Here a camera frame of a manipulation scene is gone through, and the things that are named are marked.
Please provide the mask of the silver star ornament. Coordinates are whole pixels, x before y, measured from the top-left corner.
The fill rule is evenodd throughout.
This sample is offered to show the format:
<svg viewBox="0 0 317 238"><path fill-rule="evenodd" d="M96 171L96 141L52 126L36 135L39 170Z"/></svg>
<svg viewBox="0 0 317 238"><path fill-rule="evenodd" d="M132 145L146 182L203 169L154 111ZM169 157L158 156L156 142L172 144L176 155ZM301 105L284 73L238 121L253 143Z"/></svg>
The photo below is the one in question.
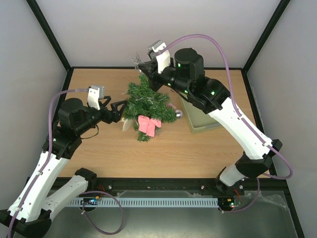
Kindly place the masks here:
<svg viewBox="0 0 317 238"><path fill-rule="evenodd" d="M139 69L139 66L141 64L143 64L138 52L136 53L135 57L134 58L130 58L131 61L134 63L135 65L135 70L139 73L139 75L143 75L142 71Z"/></svg>

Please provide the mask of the clear led string lights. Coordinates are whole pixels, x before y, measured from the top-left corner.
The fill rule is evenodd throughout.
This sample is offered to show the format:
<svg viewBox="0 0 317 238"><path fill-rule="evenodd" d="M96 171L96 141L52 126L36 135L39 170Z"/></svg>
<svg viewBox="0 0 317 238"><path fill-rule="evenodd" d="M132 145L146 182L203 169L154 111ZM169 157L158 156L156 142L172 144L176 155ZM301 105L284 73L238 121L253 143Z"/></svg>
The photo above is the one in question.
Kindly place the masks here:
<svg viewBox="0 0 317 238"><path fill-rule="evenodd" d="M129 91L126 92L129 101L133 102L147 102L150 104L156 104L161 102L169 102L170 96L166 93L159 93L159 92L141 92L141 93L131 93Z"/></svg>

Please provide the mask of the small green christmas tree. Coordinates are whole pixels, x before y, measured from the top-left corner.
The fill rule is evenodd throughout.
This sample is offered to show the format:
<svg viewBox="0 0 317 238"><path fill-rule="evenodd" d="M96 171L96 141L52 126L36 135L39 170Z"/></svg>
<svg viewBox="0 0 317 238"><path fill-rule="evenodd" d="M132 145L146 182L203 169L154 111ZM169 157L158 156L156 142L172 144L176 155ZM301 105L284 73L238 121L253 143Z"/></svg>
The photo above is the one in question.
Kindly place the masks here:
<svg viewBox="0 0 317 238"><path fill-rule="evenodd" d="M150 88L148 78L145 75L139 76L139 83L130 82L128 84L127 91L131 93L141 93L141 92L155 92ZM139 131L139 124L138 124L138 116L146 116L153 119L159 119L161 124L163 123L173 123L177 120L175 111L173 108L168 107L167 104L169 102L161 102L156 104L150 104L147 102L133 102L129 101L127 98L127 106L123 111L123 118L125 119L133 119L133 128L137 132L137 140L139 142L148 142L152 137L147 136L145 133Z"/></svg>

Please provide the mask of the pink bow ornament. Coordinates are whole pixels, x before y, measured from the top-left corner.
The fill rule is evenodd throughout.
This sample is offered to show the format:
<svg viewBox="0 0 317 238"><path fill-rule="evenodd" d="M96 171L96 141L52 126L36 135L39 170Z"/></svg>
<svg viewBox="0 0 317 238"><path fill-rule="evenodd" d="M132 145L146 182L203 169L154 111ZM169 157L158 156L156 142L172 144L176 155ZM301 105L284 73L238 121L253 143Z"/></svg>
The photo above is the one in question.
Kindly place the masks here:
<svg viewBox="0 0 317 238"><path fill-rule="evenodd" d="M138 116L139 131L147 136L154 137L156 128L161 128L161 121L146 116Z"/></svg>

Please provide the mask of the light green plastic basket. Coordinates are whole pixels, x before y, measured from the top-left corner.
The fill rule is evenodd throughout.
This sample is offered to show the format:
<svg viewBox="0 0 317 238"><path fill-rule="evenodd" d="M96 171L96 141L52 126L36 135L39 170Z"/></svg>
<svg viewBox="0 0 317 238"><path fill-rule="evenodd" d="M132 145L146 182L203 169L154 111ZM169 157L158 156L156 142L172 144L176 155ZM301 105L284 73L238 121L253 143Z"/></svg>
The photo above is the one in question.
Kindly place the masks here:
<svg viewBox="0 0 317 238"><path fill-rule="evenodd" d="M183 113L192 134L202 133L221 127L215 119L181 98Z"/></svg>

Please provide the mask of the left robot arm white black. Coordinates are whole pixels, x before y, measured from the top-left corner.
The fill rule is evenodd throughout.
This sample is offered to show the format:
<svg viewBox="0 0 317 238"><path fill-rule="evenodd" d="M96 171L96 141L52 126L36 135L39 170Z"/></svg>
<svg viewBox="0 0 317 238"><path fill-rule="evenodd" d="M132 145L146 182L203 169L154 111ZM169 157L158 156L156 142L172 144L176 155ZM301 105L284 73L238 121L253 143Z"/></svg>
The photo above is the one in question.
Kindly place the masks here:
<svg viewBox="0 0 317 238"><path fill-rule="evenodd" d="M18 198L8 208L1 210L1 224L26 238L42 238L49 230L55 216L76 196L96 188L96 173L80 168L75 175L52 195L48 195L63 167L82 143L82 134L97 127L99 122L112 123L121 119L126 101L106 106L97 102L98 108L84 106L78 98L65 100L53 123L52 149L49 142L43 145L36 169Z"/></svg>

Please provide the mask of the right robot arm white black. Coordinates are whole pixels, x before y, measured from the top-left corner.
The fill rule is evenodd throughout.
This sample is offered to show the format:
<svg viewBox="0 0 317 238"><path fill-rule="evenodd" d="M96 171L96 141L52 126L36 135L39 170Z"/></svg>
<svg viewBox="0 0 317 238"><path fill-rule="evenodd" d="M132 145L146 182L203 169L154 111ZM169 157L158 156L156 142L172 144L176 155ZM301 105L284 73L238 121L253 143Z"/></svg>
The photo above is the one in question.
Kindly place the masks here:
<svg viewBox="0 0 317 238"><path fill-rule="evenodd" d="M280 150L280 140L271 140L233 105L229 90L217 79L206 77L204 59L192 48L178 50L174 58L168 53L154 56L138 68L149 80L150 88L157 91L168 86L185 101L202 110L220 123L243 148L243 154L231 166L225 167L215 179L215 187L227 194L244 178L255 179L266 172L272 157Z"/></svg>

